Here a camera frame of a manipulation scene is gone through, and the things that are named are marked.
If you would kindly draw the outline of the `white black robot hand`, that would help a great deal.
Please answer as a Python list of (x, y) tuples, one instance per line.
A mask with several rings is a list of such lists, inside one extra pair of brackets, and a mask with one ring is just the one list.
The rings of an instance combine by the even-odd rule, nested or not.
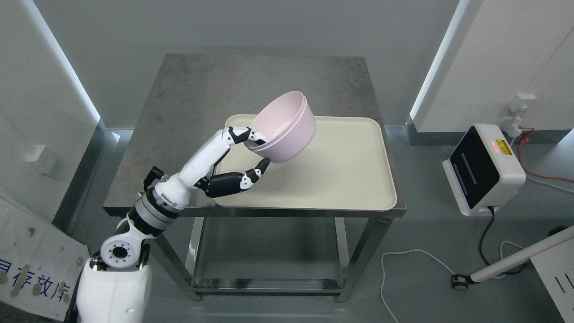
[(264, 158), (244, 173), (230, 172), (208, 177), (209, 170), (216, 166), (228, 154), (232, 145), (251, 141), (263, 145), (269, 139), (250, 127), (225, 127), (218, 130), (175, 175), (175, 179), (166, 182), (164, 193), (167, 196), (190, 196), (193, 190), (201, 189), (206, 196), (216, 198), (231, 196), (249, 190), (260, 180), (270, 164)]

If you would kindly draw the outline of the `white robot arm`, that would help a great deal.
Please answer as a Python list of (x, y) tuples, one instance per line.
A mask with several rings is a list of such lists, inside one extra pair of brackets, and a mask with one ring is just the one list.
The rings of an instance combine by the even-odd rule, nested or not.
[(141, 323), (151, 292), (148, 240), (159, 237), (188, 206), (209, 168), (186, 165), (167, 176), (153, 167), (144, 193), (86, 263), (76, 288), (82, 323)]

